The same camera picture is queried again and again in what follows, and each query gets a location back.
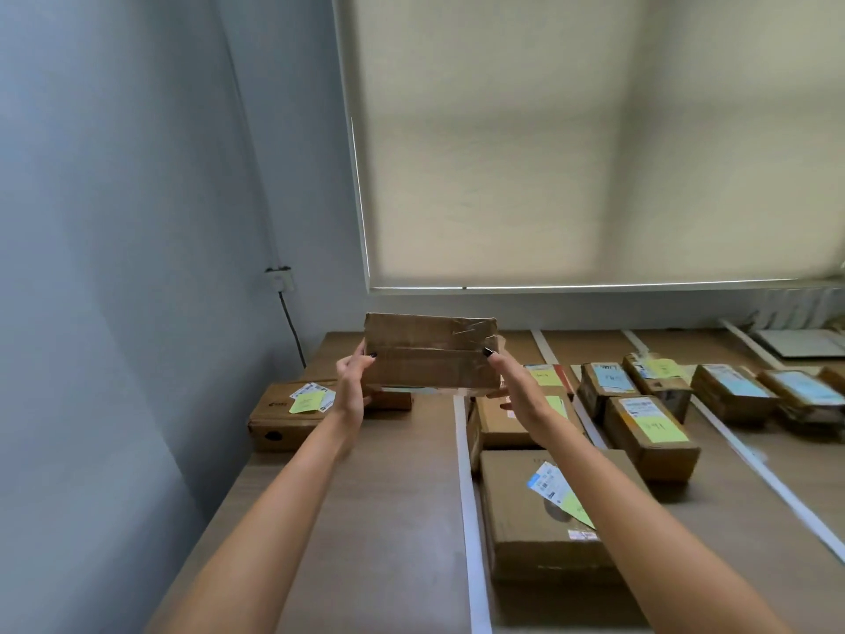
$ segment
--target wooden table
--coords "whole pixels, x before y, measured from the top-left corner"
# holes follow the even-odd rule
[[[720,331],[637,332],[653,351],[684,363],[724,361],[760,369]],[[617,361],[633,351],[618,331],[544,332],[558,361]],[[543,362],[530,332],[504,332],[524,363]],[[357,335],[331,335],[327,369]],[[418,395],[406,420],[365,420],[360,442],[335,475],[279,631],[468,632],[470,615],[457,474],[455,416],[448,396]],[[845,567],[737,457],[695,409],[686,427],[702,458],[686,490],[653,491],[724,557],[796,630],[839,632]],[[818,445],[769,427],[737,432],[831,529],[845,532],[842,445]],[[151,621],[157,631],[174,601],[287,462],[254,455],[209,524]],[[483,525],[478,525],[483,536]],[[497,632],[648,630],[624,587],[492,586]]]

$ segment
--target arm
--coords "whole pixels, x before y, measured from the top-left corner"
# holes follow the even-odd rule
[[[789,632],[745,579],[562,422],[532,375],[506,352],[490,353],[510,407],[548,449],[596,524],[655,631]]]
[[[273,632],[329,487],[364,418],[361,374],[375,356],[337,363],[331,411],[211,557],[167,631]]]

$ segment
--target forearm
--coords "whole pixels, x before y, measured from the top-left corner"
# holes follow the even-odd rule
[[[330,413],[197,576],[170,631],[271,632],[344,443]]]
[[[741,576],[577,430],[549,423],[549,452],[656,631],[788,631]]]

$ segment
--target black cable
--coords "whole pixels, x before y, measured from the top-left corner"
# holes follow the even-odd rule
[[[297,351],[299,351],[299,359],[302,361],[302,368],[305,369],[308,366],[305,364],[305,354],[302,353],[302,345],[299,344],[297,330],[293,326],[293,320],[290,319],[290,313],[287,311],[287,305],[285,304],[285,295],[281,291],[279,291],[279,300],[281,300],[281,307],[285,310],[285,318],[287,318],[287,325],[293,334],[293,340],[297,342]]]

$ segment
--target roller blind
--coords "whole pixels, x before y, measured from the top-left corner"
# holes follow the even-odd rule
[[[845,0],[340,0],[369,286],[836,276]]]

